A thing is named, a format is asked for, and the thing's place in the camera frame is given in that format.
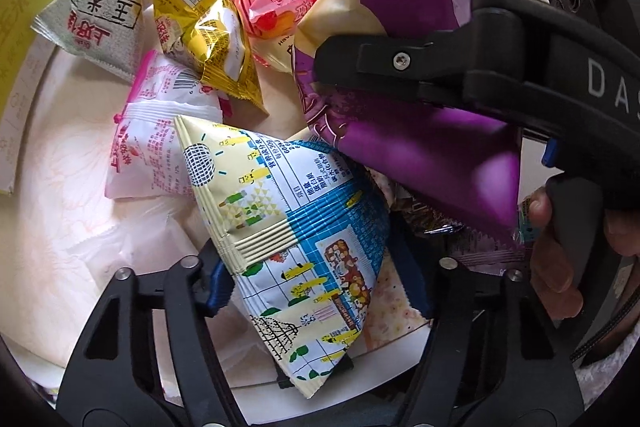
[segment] gray snack bag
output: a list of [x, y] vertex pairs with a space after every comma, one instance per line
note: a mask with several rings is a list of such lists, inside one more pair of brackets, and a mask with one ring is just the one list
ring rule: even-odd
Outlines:
[[145, 45], [144, 10], [151, 0], [55, 0], [31, 28], [62, 49], [128, 82]]

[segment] plastic wrapper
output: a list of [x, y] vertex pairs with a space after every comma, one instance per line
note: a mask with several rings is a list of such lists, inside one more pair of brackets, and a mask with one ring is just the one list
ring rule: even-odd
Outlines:
[[72, 55], [132, 82], [146, 39], [151, 0], [55, 0], [32, 29]]
[[202, 74], [203, 84], [264, 110], [260, 84], [232, 0], [153, 0], [165, 54]]
[[425, 38], [468, 21], [470, 0], [318, 0], [294, 34], [305, 119], [325, 142], [424, 196], [446, 216], [513, 245], [520, 134], [484, 116], [316, 82], [316, 49], [337, 34]]
[[524, 269], [538, 237], [538, 230], [529, 221], [529, 198], [518, 205], [518, 225], [513, 231], [513, 243], [507, 246], [486, 233], [450, 219], [402, 188], [397, 196], [395, 208], [402, 212], [414, 233], [422, 236], [442, 234], [447, 255], [473, 271], [502, 275], [511, 268]]
[[[116, 227], [79, 243], [70, 253], [86, 264], [98, 291], [103, 291], [118, 268], [128, 266], [136, 274], [167, 270], [182, 257], [197, 255], [198, 251], [180, 226], [175, 209], [164, 201], [141, 216], [124, 219]], [[207, 319], [218, 360], [232, 387], [275, 379], [270, 355], [246, 320], [242, 306], [234, 294], [226, 307]], [[153, 315], [162, 387], [169, 399], [179, 397], [164, 312], [154, 311]]]
[[362, 331], [388, 237], [367, 171], [322, 142], [175, 119], [198, 207], [250, 320], [311, 397]]
[[104, 195], [143, 198], [160, 194], [193, 197], [174, 116], [190, 114], [222, 122], [220, 100], [190, 68], [150, 51], [145, 55], [121, 114]]
[[317, 0], [233, 0], [256, 62], [291, 72], [290, 35]]

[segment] human hand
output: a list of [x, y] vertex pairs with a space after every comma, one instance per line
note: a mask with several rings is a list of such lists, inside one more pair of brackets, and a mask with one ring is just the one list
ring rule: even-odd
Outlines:
[[[551, 215], [551, 201], [545, 189], [539, 188], [529, 203], [529, 220], [542, 230], [531, 256], [531, 285], [549, 316], [556, 320], [575, 317], [583, 301], [573, 284], [574, 267], [549, 226]], [[640, 213], [606, 210], [604, 233], [611, 248], [620, 255], [640, 255]]]

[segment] cartoon illustration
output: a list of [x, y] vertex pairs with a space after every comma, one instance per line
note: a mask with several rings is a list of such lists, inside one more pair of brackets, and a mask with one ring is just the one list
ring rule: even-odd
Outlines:
[[273, 254], [269, 258], [269, 261], [273, 261], [274, 263], [284, 263], [288, 256], [289, 256], [289, 251], [285, 250], [283, 252], [278, 252]]
[[338, 360], [344, 355], [344, 351], [345, 351], [344, 349], [341, 349], [340, 351], [336, 351], [335, 353], [329, 353], [327, 356], [322, 357], [320, 359], [320, 362], [330, 362], [331, 360]]
[[362, 190], [358, 190], [351, 198], [349, 198], [349, 200], [347, 201], [347, 208], [351, 208], [353, 205], [355, 205], [356, 203], [358, 203], [358, 201], [360, 201], [360, 198], [362, 197]]
[[247, 143], [251, 141], [251, 138], [248, 136], [238, 136], [236, 138], [231, 138], [230, 136], [220, 142], [220, 147], [224, 147], [226, 145], [236, 145], [237, 143]]
[[358, 336], [359, 331], [348, 330], [346, 333], [340, 333], [339, 335], [325, 335], [321, 337], [323, 342], [330, 344], [344, 344], [345, 346], [351, 346]]
[[298, 328], [271, 317], [251, 315], [250, 319], [271, 354], [276, 360], [282, 360], [282, 356], [291, 348], [293, 340], [298, 336]]
[[259, 201], [249, 204], [242, 208], [237, 214], [234, 214], [236, 219], [242, 219], [243, 216], [247, 216], [243, 223], [236, 225], [236, 229], [243, 229], [245, 226], [249, 227], [255, 225], [264, 217], [264, 206]]
[[238, 182], [252, 184], [256, 180], [259, 180], [260, 178], [271, 178], [271, 171], [267, 167], [252, 169], [252, 171], [249, 172], [248, 174], [245, 174], [244, 176], [240, 176], [238, 178]]
[[298, 265], [295, 268], [291, 268], [286, 272], [282, 272], [282, 275], [280, 277], [288, 281], [293, 279], [293, 277], [297, 277], [298, 275], [311, 270], [313, 267], [314, 267], [313, 263], [305, 263], [305, 264], [298, 263]]
[[300, 284], [293, 286], [293, 288], [290, 291], [294, 297], [302, 297], [303, 295], [309, 295], [309, 293], [311, 293], [311, 289], [314, 286], [322, 285], [327, 281], [328, 281], [327, 277], [317, 277], [316, 279], [311, 279], [310, 281], [301, 282]]
[[222, 203], [219, 203], [218, 206], [225, 206], [226, 204], [236, 203], [236, 201], [241, 200], [246, 196], [246, 191], [241, 190], [240, 192], [236, 192], [235, 194], [231, 194], [228, 196]]
[[338, 239], [329, 245], [324, 250], [324, 257], [354, 306], [359, 310], [366, 308], [371, 302], [371, 290], [367, 287], [362, 272], [356, 267], [358, 258], [351, 255], [346, 241]]
[[338, 289], [331, 290], [330, 292], [325, 292], [321, 296], [316, 297], [314, 299], [314, 302], [330, 301], [330, 300], [334, 299], [334, 297], [337, 297], [338, 295], [340, 295], [340, 293], [342, 293], [342, 292], [340, 290], [338, 290]]

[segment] pyramid-shaped snack bag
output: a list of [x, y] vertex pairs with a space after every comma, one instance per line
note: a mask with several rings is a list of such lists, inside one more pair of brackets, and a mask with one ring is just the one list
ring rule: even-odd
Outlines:
[[256, 330], [311, 397], [362, 330], [388, 237], [382, 193], [324, 142], [188, 116], [175, 128], [202, 217]]

